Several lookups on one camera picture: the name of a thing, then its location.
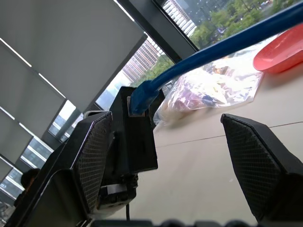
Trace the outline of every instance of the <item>tree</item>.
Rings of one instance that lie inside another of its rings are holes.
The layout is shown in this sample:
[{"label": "tree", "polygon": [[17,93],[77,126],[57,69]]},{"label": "tree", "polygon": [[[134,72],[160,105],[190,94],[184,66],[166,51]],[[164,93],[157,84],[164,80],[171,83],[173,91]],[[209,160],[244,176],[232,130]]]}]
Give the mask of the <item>tree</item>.
[{"label": "tree", "polygon": [[147,70],[139,80],[132,83],[131,86],[137,87],[146,80],[154,79],[173,65],[174,63],[167,55],[161,55],[157,63],[150,70]]},{"label": "tree", "polygon": [[255,23],[255,20],[251,14],[247,14],[245,15],[245,17],[243,17],[240,23],[241,23],[241,30],[244,30],[250,27],[251,25],[253,25]]},{"label": "tree", "polygon": [[194,30],[190,40],[199,49],[203,49],[213,42],[215,30],[216,28],[210,22],[205,21]]},{"label": "tree", "polygon": [[240,31],[242,31],[244,28],[243,28],[243,25],[241,22],[236,22],[236,23],[231,23],[231,25],[228,26],[228,28],[226,29],[226,31],[224,32],[224,35],[223,35],[223,39],[233,35],[233,34],[236,34]]},{"label": "tree", "polygon": [[236,9],[236,13],[241,16],[247,13],[249,10],[246,8],[246,5],[243,4],[243,0],[235,0],[233,6]]},{"label": "tree", "polygon": [[261,14],[260,10],[258,10],[258,9],[253,9],[250,12],[250,15],[254,19],[254,24],[257,23],[257,22],[259,22],[262,19],[262,14]]},{"label": "tree", "polygon": [[212,17],[212,22],[217,27],[226,27],[227,22],[230,19],[230,15],[229,15],[228,11],[226,11],[226,10],[220,10],[218,12],[212,12],[211,17]]},{"label": "tree", "polygon": [[243,0],[250,8],[258,9],[260,0]]},{"label": "tree", "polygon": [[233,2],[229,2],[229,3],[228,3],[228,5],[226,6],[226,11],[227,11],[227,13],[228,13],[230,16],[235,15],[235,13],[236,13],[237,11],[236,11],[235,6],[233,5]]},{"label": "tree", "polygon": [[272,7],[272,14],[275,14],[299,1],[300,0],[275,0]]}]

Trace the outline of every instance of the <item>roller blind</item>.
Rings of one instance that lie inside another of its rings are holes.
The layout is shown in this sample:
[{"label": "roller blind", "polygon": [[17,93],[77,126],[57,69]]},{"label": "roller blind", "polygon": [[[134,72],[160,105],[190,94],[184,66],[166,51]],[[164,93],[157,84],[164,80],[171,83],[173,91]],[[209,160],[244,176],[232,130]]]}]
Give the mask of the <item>roller blind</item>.
[{"label": "roller blind", "polygon": [[0,181],[11,171],[12,167],[0,158]]},{"label": "roller blind", "polygon": [[0,106],[41,137],[63,101],[0,41]]},{"label": "roller blind", "polygon": [[0,153],[15,163],[32,136],[1,110],[0,125]]},{"label": "roller blind", "polygon": [[144,34],[113,0],[9,0],[0,37],[83,112]]}]

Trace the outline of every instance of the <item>person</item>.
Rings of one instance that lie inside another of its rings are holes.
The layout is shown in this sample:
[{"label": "person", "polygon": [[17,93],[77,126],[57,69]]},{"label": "person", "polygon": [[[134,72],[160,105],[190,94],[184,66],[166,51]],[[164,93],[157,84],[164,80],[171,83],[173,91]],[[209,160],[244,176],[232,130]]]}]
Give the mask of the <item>person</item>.
[{"label": "person", "polygon": [[27,172],[23,173],[21,177],[21,185],[24,187],[25,190],[16,198],[14,202],[15,207],[17,207],[21,203],[23,197],[26,195],[27,191],[29,190],[30,186],[34,182],[39,172],[40,169],[30,169]]}]

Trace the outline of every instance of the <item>building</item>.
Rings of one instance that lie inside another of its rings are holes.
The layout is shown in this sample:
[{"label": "building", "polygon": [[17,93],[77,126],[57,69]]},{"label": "building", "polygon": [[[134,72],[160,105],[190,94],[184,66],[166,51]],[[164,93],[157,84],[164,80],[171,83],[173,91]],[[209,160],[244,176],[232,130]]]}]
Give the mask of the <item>building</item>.
[{"label": "building", "polygon": [[132,82],[135,82],[157,63],[161,54],[163,54],[163,51],[157,44],[147,39],[123,67],[122,71]]},{"label": "building", "polygon": [[225,7],[230,0],[170,0],[177,3],[188,17],[199,26],[204,20],[211,19],[211,12]]},{"label": "building", "polygon": [[167,0],[162,6],[165,12],[173,19],[173,21],[181,28],[187,36],[191,36],[196,25],[184,11],[176,0]]}]

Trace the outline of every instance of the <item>cable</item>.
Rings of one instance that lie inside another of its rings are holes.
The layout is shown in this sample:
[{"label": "cable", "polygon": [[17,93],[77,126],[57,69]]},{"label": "cable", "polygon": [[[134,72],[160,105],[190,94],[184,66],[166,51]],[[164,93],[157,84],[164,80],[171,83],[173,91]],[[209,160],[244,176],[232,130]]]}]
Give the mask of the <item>cable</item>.
[{"label": "cable", "polygon": [[195,68],[252,46],[303,22],[303,2],[297,3],[252,27],[218,42],[166,70],[154,80],[143,82],[131,95],[131,115],[141,115],[170,80]]},{"label": "cable", "polygon": [[129,215],[129,204],[126,205],[126,220],[130,221],[130,215]]}]

